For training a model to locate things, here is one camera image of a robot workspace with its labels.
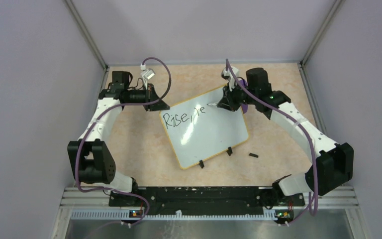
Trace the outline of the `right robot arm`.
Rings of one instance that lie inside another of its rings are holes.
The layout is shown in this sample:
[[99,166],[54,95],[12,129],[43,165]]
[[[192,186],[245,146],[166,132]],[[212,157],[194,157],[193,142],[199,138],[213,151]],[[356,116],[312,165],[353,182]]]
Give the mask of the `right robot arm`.
[[285,205],[292,195],[299,193],[323,196],[353,178],[354,149],[350,144],[330,139],[299,112],[284,92],[272,90],[264,68],[247,70],[245,83],[238,82],[237,73],[235,67],[222,70],[221,76],[228,83],[216,106],[234,112],[241,106],[254,105],[285,130],[312,163],[307,172],[273,183],[272,200],[276,204]]

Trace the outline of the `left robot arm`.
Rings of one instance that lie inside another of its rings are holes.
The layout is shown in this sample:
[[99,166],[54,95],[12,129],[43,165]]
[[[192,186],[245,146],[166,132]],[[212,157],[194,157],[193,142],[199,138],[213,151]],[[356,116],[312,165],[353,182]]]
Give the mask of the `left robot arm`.
[[155,76],[151,68],[142,70],[142,87],[130,87],[132,74],[113,71],[112,81],[103,89],[97,101],[95,113],[85,131],[67,146],[68,156],[76,185],[95,184],[98,189],[121,192],[121,200],[128,206],[139,201],[134,189],[134,179],[116,170],[115,161],[108,149],[109,138],[116,118],[125,106],[143,106],[148,112],[168,110],[170,107],[157,95],[149,80]]

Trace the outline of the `black marker cap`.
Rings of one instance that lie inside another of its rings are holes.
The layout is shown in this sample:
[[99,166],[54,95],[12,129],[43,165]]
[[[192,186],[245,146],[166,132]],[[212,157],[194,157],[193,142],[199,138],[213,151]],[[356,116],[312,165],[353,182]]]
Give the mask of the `black marker cap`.
[[254,153],[249,153],[249,156],[250,157],[254,157],[254,158],[258,158],[259,157],[257,154],[254,154]]

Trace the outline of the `yellow-framed whiteboard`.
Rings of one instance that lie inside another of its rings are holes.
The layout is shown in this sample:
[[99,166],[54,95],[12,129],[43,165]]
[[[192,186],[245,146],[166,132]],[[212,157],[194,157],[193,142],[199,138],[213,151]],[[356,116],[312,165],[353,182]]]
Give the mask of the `yellow-framed whiteboard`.
[[168,136],[179,167],[186,170],[249,138],[244,114],[208,106],[222,98],[222,87],[189,98],[160,111],[160,120]]

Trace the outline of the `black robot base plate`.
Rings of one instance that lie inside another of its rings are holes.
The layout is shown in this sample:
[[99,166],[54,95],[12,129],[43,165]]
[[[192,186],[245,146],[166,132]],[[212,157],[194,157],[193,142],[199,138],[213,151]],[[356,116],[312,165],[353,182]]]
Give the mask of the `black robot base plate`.
[[261,215],[277,207],[304,206],[304,196],[279,196],[271,187],[139,187],[138,198],[111,193],[109,206],[145,208],[148,215],[173,215],[180,210],[185,216]]

